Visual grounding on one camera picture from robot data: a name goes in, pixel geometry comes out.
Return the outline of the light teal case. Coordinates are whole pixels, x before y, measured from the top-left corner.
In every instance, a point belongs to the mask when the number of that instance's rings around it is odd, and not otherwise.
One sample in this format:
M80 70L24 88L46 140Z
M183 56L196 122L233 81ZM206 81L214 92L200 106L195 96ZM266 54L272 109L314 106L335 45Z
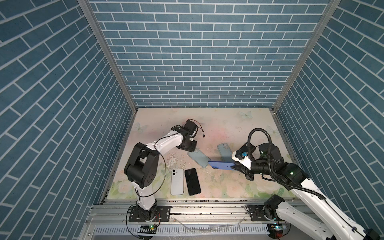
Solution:
M231 151L228 143L219 144L217 146L217 148L218 148L218 151L221 155L222 162L225 162L225 163L232 163L233 162L233 159L232 159L232 153L233 152Z
M202 168L206 168L209 165L209 161L211 160L198 148L196 148L193 152L188 152L187 155Z

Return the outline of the blue phone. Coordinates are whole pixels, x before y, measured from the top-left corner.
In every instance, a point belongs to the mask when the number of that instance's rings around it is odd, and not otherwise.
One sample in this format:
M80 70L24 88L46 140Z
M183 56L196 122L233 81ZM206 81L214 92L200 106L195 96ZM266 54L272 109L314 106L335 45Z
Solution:
M221 162L221 161L208 161L208 164L215 170L228 170L228 171L233 171L232 166L235 165L235 163L227 163L227 162Z

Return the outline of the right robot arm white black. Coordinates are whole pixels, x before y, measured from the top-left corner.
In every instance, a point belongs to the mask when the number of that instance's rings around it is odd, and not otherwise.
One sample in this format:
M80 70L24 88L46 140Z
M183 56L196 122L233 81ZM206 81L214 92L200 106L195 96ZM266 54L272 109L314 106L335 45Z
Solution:
M314 181L296 164L286 163L274 144L260 146L244 144L233 152L233 170L253 181L256 174L292 192L319 218L315 220L290 205L287 200L272 195L265 201L264 217L269 221L285 221L316 240L378 240L380 235L366 229L348 217L316 186Z

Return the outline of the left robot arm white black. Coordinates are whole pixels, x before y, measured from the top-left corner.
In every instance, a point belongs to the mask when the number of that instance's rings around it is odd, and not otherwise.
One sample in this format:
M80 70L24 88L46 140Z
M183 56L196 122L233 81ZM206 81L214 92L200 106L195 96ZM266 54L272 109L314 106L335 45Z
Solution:
M141 210L150 211L156 207L157 200L151 184L157 175L159 159L165 160L164 155L174 148L193 152L197 146L194 137L198 131L198 128L173 129L152 143L137 143L134 146L124 167L124 174L136 191Z

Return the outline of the white phone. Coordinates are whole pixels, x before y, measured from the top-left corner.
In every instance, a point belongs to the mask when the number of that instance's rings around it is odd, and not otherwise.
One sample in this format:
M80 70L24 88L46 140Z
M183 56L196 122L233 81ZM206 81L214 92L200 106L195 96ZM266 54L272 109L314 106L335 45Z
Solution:
M171 176L171 195L179 196L184 194L184 170L174 169Z

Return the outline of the black phone screen up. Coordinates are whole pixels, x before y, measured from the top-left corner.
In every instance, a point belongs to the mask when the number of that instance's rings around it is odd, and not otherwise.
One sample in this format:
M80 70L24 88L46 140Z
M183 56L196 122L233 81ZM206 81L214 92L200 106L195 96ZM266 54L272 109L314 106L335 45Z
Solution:
M197 195L201 193L201 186L195 168L185 170L185 178L188 188L188 193L190 196Z

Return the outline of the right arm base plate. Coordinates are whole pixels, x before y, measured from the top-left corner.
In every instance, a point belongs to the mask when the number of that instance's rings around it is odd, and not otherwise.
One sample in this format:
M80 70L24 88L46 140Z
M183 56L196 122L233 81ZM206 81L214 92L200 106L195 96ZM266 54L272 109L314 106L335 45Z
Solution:
M247 205L245 209L249 214L252 222L268 221L265 216L263 205Z

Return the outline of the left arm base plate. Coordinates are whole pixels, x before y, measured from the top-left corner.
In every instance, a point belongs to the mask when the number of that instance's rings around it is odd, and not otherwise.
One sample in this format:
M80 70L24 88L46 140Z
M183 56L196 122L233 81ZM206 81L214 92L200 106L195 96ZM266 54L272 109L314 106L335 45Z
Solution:
M154 205L150 210L144 210L138 205L133 205L128 210L128 222L144 223L153 222L157 218L157 222L169 222L171 207Z

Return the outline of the aluminium front rail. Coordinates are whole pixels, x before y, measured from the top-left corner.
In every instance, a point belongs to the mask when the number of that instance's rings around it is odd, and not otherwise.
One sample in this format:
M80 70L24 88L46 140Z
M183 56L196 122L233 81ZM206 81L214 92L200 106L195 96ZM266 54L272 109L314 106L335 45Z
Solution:
M121 225L126 221L128 208L134 201L107 201L93 205L87 217L88 225ZM158 206L169 206L169 224L251 223L252 217L246 206L256 205L262 209L263 200L158 200Z

